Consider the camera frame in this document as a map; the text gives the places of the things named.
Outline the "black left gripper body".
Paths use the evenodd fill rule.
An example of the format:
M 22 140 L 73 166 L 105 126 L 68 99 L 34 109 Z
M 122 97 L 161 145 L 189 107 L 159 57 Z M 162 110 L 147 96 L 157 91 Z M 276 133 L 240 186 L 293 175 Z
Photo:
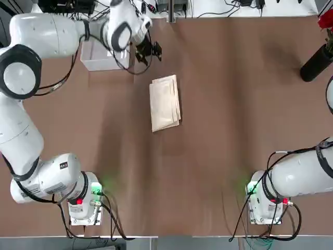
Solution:
M 155 55 L 155 43 L 152 43 L 149 39 L 143 40 L 140 44 L 136 45 L 135 55 L 137 56 L 150 56 Z

